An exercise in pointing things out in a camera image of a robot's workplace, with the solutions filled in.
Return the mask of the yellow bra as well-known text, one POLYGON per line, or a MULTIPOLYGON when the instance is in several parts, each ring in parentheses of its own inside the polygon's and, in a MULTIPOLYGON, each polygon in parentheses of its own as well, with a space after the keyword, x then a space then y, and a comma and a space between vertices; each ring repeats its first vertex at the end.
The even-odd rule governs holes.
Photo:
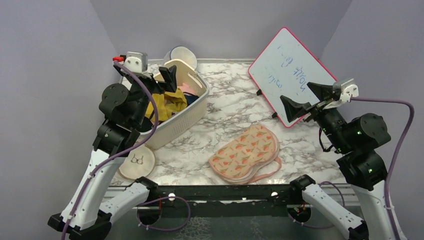
POLYGON ((176 92, 165 91, 163 94, 152 94, 158 110, 158 121, 165 122, 173 115, 183 111, 187 106, 184 93, 178 88, 176 92))

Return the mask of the cream plastic laundry basket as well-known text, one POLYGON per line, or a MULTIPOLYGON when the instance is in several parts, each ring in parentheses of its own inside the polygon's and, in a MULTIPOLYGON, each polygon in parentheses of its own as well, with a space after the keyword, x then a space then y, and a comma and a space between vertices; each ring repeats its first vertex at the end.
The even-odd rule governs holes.
POLYGON ((207 112, 207 97, 210 93, 208 83, 186 62, 172 59, 167 61, 164 66, 167 68, 176 66, 177 85, 187 84, 198 96, 198 99, 169 120, 158 125, 154 134, 145 143, 151 149, 159 149, 170 143, 203 118, 207 112))

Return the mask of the floral orange laundry bag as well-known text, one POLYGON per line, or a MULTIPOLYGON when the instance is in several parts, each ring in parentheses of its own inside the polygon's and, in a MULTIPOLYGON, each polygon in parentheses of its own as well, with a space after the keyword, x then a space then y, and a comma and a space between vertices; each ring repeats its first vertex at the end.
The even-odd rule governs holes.
POLYGON ((209 159, 211 169, 234 185, 254 183, 282 168, 277 136, 262 124, 246 128, 209 159))

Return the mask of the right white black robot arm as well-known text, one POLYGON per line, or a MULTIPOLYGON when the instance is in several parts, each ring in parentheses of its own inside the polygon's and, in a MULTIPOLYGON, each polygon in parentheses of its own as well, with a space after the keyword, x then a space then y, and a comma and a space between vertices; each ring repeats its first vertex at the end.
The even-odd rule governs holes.
POLYGON ((280 100, 289 120, 304 117, 315 121, 341 158, 339 169, 353 189, 363 216, 358 217, 328 196, 308 175, 289 184, 289 199, 311 204, 348 240, 403 240, 405 235, 392 205, 389 180, 392 170, 386 168, 376 149, 388 143, 391 136, 383 117, 366 113, 347 122, 338 107, 359 99, 353 79, 323 85, 309 82, 308 88, 318 102, 298 103, 286 96, 280 100))

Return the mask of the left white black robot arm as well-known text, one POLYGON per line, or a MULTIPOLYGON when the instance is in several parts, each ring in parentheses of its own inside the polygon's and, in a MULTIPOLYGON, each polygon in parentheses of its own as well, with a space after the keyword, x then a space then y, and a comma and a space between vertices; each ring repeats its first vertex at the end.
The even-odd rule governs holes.
POLYGON ((145 114, 152 106, 154 116, 159 115, 154 94, 177 90, 177 67, 161 66, 162 80, 157 81, 152 74, 134 73, 118 61, 114 61, 113 66, 130 81, 131 87, 114 83, 101 95, 99 110, 104 114, 104 121, 92 144, 87 169, 69 204, 47 223, 61 233, 62 239, 103 240, 113 223, 136 204, 142 202, 149 206, 157 200, 157 191, 141 177, 119 196, 103 202, 109 184, 129 153, 156 133, 158 121, 153 122, 147 136, 141 137, 145 114))

